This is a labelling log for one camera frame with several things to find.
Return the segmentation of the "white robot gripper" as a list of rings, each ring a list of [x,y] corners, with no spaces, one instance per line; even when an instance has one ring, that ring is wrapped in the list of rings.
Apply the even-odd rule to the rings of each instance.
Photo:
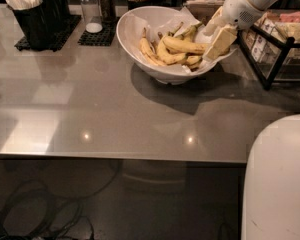
[[[249,0],[225,0],[203,29],[205,36],[212,36],[204,58],[213,61],[226,54],[237,39],[237,28],[249,29],[262,15]]]

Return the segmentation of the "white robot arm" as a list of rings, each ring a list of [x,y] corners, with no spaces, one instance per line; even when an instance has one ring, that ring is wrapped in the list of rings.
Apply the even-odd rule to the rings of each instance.
[[[225,0],[206,35],[231,24],[251,27],[278,0]],[[245,172],[240,240],[300,240],[300,114],[268,125],[251,148]]]

